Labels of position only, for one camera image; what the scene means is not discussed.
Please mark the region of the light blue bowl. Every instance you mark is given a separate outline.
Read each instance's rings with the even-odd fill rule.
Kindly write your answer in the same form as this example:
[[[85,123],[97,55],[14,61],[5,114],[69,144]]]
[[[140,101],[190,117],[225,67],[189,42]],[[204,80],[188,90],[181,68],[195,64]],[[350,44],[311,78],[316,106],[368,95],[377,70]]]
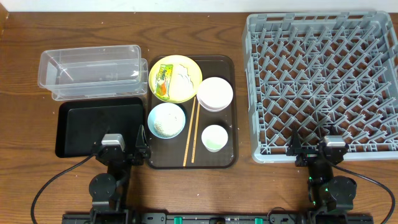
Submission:
[[[181,107],[179,107],[178,105],[173,104],[173,103],[161,103],[161,104],[155,106],[155,107],[150,111],[150,113],[149,113],[149,115],[148,115],[148,118],[147,118],[147,125],[148,125],[148,128],[149,128],[150,132],[151,132],[154,136],[156,136],[156,137],[158,137],[158,138],[161,138],[161,139],[171,139],[171,138],[162,138],[162,137],[160,137],[160,136],[155,132],[155,129],[154,129],[154,119],[155,119],[155,114],[156,114],[156,111],[157,111],[157,110],[163,110],[163,111],[165,111],[165,110],[169,110],[169,111],[175,110],[175,111],[178,111],[178,112],[181,114],[181,116],[183,116],[183,117],[185,118],[185,121],[186,121],[185,113],[184,113],[183,109],[181,109]]]

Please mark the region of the wooden chopstick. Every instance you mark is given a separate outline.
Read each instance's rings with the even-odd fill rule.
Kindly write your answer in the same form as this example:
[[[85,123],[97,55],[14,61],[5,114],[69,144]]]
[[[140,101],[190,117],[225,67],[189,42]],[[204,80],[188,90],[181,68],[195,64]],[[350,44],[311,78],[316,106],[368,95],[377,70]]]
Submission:
[[[196,97],[193,97],[193,104],[192,104],[192,110],[191,110],[191,115],[190,115],[190,122],[189,122],[189,126],[188,126],[187,141],[186,141],[185,153],[184,153],[184,158],[183,158],[183,167],[185,167],[186,164],[187,164],[187,156],[188,156],[188,150],[189,150],[189,145],[190,145],[190,136],[191,136],[191,132],[192,132],[193,117],[194,117],[194,114],[195,114],[195,105],[196,105]]]
[[[200,103],[197,104],[195,131],[194,131],[194,136],[193,136],[194,138],[193,138],[193,148],[192,148],[192,159],[191,159],[192,164],[195,162],[199,116],[200,116]]]

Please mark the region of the green orange snack wrapper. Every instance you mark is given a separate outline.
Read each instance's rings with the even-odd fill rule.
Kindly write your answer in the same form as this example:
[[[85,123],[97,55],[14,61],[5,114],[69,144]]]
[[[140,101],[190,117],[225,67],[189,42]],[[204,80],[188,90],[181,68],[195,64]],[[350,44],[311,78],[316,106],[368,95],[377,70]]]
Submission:
[[[158,96],[161,100],[168,100],[169,96],[169,87],[173,72],[172,64],[162,64],[159,68],[159,71],[155,77],[155,95]]]

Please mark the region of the yellow round plate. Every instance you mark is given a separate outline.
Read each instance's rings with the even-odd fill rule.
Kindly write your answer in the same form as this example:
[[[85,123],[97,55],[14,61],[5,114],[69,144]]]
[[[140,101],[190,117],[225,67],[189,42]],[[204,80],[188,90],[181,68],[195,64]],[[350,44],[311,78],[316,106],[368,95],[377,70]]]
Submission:
[[[172,64],[174,66],[169,87],[170,98],[168,100],[161,100],[155,95],[155,77],[162,64]],[[177,65],[183,65],[188,68],[188,75],[193,82],[193,91],[186,91],[179,85],[177,80]],[[149,88],[151,92],[159,100],[169,103],[183,103],[190,100],[196,95],[198,87],[202,81],[203,74],[199,65],[193,59],[183,55],[169,55],[162,57],[153,64],[149,72]]]

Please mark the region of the small white cup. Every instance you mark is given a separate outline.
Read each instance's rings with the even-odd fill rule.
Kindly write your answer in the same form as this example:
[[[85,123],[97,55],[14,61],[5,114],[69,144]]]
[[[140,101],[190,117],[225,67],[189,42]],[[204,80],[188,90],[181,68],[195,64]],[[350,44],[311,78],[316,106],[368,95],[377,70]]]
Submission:
[[[201,141],[208,151],[218,152],[228,142],[228,133],[222,126],[210,125],[203,130]]]

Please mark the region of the white tissue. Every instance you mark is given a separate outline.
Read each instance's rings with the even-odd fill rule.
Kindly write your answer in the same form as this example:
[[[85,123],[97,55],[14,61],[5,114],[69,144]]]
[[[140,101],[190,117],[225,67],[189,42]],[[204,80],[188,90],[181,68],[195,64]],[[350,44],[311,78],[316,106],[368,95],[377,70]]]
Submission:
[[[193,82],[188,75],[188,68],[183,65],[177,65],[177,80],[184,90],[193,91]]]

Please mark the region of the pale pink bowl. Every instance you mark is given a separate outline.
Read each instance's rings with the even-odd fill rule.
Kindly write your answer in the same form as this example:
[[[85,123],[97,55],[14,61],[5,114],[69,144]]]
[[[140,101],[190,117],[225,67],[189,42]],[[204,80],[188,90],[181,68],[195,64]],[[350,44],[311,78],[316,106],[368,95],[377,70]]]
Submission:
[[[225,79],[210,77],[199,85],[197,100],[204,109],[219,112],[232,102],[233,95],[233,88]]]

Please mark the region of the white rice pile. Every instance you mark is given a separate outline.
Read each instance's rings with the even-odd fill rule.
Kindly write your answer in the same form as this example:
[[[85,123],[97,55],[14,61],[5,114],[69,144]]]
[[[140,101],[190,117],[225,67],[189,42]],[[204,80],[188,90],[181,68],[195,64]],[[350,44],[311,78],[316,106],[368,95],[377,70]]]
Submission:
[[[183,128],[185,118],[178,111],[157,110],[154,119],[155,132],[162,138],[172,138]]]

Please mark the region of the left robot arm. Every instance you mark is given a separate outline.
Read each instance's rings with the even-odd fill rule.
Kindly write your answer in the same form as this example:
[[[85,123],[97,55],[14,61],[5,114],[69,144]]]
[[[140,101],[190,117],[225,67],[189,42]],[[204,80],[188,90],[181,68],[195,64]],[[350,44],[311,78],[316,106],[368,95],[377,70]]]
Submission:
[[[126,205],[131,168],[141,166],[151,156],[144,126],[137,131],[135,145],[127,147],[122,134],[106,131],[91,150],[95,159],[107,167],[89,184],[92,197],[90,223],[140,223],[140,215]]]

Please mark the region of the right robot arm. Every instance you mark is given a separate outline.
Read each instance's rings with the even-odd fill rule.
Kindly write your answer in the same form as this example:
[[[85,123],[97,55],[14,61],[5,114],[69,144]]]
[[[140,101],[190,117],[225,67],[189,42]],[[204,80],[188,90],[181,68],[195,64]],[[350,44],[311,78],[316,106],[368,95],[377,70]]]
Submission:
[[[297,215],[295,223],[348,223],[347,212],[353,209],[357,183],[333,174],[333,167],[343,161],[347,150],[339,135],[324,136],[316,148],[306,149],[297,129],[292,130],[287,155],[296,157],[297,167],[308,168],[308,198],[313,203],[312,209]]]

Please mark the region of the black plastic waste tray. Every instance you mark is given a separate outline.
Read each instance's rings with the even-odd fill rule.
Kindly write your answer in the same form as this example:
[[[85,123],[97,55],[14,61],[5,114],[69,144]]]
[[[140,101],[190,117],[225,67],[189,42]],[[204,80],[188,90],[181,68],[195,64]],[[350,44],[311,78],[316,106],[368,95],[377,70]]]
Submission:
[[[69,101],[58,111],[55,154],[59,158],[89,156],[108,131],[121,134],[126,149],[134,148],[144,105],[140,98]]]

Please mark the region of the grey plastic dishwasher rack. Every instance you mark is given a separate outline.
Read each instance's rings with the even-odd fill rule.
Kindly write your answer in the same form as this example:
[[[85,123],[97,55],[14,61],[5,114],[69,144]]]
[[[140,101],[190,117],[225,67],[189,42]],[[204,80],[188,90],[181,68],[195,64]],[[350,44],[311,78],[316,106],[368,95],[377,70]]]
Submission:
[[[388,13],[251,14],[242,42],[256,162],[293,162],[293,129],[306,149],[340,135],[347,161],[397,158],[397,36]]]

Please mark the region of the clear plastic waste bin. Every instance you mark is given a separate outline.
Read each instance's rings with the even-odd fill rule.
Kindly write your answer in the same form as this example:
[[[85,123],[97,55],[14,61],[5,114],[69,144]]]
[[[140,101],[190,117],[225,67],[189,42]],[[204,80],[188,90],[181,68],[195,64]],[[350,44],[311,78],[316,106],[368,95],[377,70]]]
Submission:
[[[40,56],[37,84],[55,101],[142,97],[148,64],[138,45],[46,50]]]

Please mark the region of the brown plastic serving tray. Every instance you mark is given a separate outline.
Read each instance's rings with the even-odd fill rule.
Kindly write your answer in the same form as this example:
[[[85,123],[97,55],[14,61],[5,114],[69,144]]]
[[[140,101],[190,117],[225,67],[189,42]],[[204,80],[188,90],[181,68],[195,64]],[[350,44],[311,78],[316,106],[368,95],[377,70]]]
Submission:
[[[146,138],[151,150],[151,157],[148,160],[149,165],[154,169],[221,169],[228,168],[236,162],[238,155],[238,130],[236,116],[236,97],[232,102],[220,112],[210,112],[200,108],[198,122],[197,145],[195,153],[195,162],[192,164],[193,136],[195,131],[195,120],[197,113],[197,104],[195,105],[195,114],[193,117],[192,132],[190,136],[190,145],[187,156],[187,164],[183,167],[183,158],[187,141],[188,126],[192,110],[193,100],[188,100],[179,104],[186,116],[186,124],[182,132],[171,139],[161,139],[154,136],[149,128],[146,129]],[[218,152],[208,151],[201,141],[203,130],[217,124],[225,128],[228,133],[228,142]]]

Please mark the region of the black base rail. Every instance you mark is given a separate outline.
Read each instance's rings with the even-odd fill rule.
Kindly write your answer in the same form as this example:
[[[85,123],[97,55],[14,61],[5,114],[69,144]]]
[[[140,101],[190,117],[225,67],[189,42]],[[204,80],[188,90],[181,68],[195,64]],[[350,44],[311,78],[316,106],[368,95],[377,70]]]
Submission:
[[[127,221],[125,218],[116,218],[116,221],[111,221],[110,217],[91,218],[90,215],[82,214],[65,214],[62,217],[62,224],[88,224],[88,223],[141,223],[141,224],[288,224],[288,223],[310,223],[309,221],[300,218],[297,220],[296,216],[290,215],[291,219],[286,214],[271,214],[265,216],[247,216],[247,215],[166,215],[164,213],[144,213],[140,218],[133,218],[132,221]],[[373,218],[367,215],[348,216],[346,223],[374,223]]]

